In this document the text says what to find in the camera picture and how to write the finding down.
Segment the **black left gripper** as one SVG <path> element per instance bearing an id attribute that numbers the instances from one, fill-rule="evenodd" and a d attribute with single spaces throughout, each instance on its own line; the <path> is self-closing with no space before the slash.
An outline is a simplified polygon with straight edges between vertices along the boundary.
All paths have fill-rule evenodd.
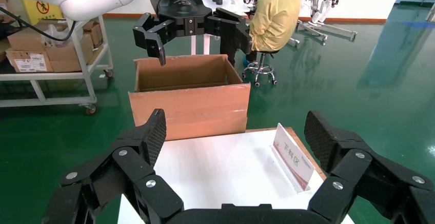
<path id="1" fill-rule="evenodd" d="M 157 18 L 144 13 L 133 26 L 136 46 L 160 65 L 166 64 L 164 44 L 175 37 L 210 34 L 234 40 L 236 48 L 251 52 L 252 38 L 246 19 L 223 8 L 214 12 L 203 0 L 150 0 Z"/>

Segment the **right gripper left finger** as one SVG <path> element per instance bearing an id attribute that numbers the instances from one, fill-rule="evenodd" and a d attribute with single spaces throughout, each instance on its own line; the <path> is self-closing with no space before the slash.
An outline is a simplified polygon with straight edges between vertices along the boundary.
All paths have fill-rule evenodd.
<path id="1" fill-rule="evenodd" d="M 167 223 L 184 210 L 174 190 L 154 166 L 166 139 L 163 109 L 141 126 L 121 133 L 105 152 L 60 177 L 43 223 L 95 223 L 113 199 L 124 196 L 145 223 Z"/>

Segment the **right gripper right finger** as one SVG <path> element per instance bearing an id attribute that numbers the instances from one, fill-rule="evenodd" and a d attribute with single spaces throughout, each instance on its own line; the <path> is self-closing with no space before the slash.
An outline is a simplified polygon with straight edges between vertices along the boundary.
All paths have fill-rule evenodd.
<path id="1" fill-rule="evenodd" d="M 357 197 L 391 223 L 434 223 L 434 185 L 424 175 L 376 153 L 357 133 L 309 111 L 304 135 L 327 178 L 308 210 L 341 223 Z"/>

